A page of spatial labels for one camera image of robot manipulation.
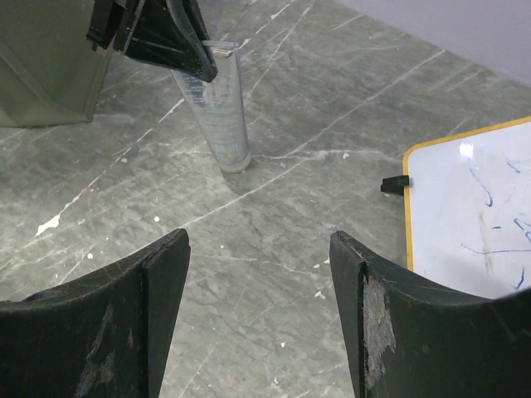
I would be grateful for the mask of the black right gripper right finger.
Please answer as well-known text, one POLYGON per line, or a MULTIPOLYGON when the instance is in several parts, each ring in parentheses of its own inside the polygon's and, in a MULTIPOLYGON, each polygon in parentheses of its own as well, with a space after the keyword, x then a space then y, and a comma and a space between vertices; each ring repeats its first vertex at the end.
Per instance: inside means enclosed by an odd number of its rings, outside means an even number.
POLYGON ((530 292, 481 298, 396 265, 343 231, 329 259, 357 397, 527 397, 530 292))

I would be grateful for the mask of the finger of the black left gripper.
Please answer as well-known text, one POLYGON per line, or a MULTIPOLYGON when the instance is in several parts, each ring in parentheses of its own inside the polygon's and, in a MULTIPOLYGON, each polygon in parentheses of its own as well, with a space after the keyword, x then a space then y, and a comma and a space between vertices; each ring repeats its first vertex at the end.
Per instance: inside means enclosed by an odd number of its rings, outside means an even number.
POLYGON ((128 26, 124 54, 135 61, 180 71, 203 82, 217 77, 197 1, 140 1, 128 26))
POLYGON ((95 0, 85 39, 93 51, 129 52, 144 2, 95 0))

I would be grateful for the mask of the green canvas bag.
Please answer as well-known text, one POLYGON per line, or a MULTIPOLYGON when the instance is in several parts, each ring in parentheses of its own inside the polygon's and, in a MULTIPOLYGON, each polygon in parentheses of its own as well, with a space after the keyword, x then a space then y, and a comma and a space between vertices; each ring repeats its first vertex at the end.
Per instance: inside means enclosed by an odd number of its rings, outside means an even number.
POLYGON ((110 54, 85 35, 94 3, 2 0, 1 125, 90 122, 110 54))

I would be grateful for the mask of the grey squeeze tube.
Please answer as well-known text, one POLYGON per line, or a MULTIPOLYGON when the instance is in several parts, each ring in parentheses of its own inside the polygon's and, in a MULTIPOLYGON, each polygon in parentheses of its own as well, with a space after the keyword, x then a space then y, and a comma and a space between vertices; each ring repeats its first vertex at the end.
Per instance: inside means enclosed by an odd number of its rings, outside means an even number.
POLYGON ((202 44, 213 56, 217 77, 206 83, 178 71, 172 75, 219 168, 226 173, 244 172, 251 162, 251 150, 241 91, 239 45, 234 41, 202 44))

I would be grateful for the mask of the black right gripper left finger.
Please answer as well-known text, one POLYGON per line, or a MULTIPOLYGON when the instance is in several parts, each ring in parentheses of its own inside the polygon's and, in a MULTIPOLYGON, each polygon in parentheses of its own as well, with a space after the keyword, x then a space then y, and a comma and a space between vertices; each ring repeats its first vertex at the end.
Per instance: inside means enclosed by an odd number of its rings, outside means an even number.
POLYGON ((1 304, 4 397, 157 397, 186 283, 184 229, 1 304))

